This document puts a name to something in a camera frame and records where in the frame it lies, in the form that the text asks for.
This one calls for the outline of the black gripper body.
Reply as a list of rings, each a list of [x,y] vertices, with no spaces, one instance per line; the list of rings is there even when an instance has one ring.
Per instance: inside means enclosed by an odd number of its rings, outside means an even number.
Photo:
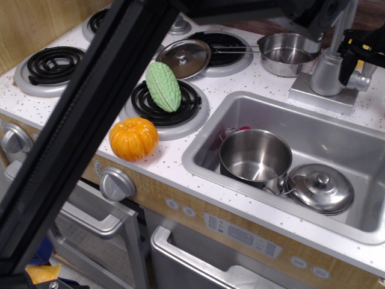
[[[384,25],[365,31],[347,29],[337,50],[343,58],[342,65],[353,67],[359,60],[384,68]]]

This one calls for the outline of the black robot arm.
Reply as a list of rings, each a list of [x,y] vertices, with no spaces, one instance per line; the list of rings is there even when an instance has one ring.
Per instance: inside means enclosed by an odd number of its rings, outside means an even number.
[[[1,202],[1,282],[30,288],[29,259],[179,13],[199,24],[285,17],[317,39],[348,1],[115,1],[105,26]]]

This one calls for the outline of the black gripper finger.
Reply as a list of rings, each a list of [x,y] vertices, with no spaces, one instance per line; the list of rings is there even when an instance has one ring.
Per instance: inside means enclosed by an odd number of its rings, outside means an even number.
[[[352,49],[343,52],[341,57],[343,60],[340,66],[339,81],[343,86],[347,86],[348,81],[357,66],[358,58]]]

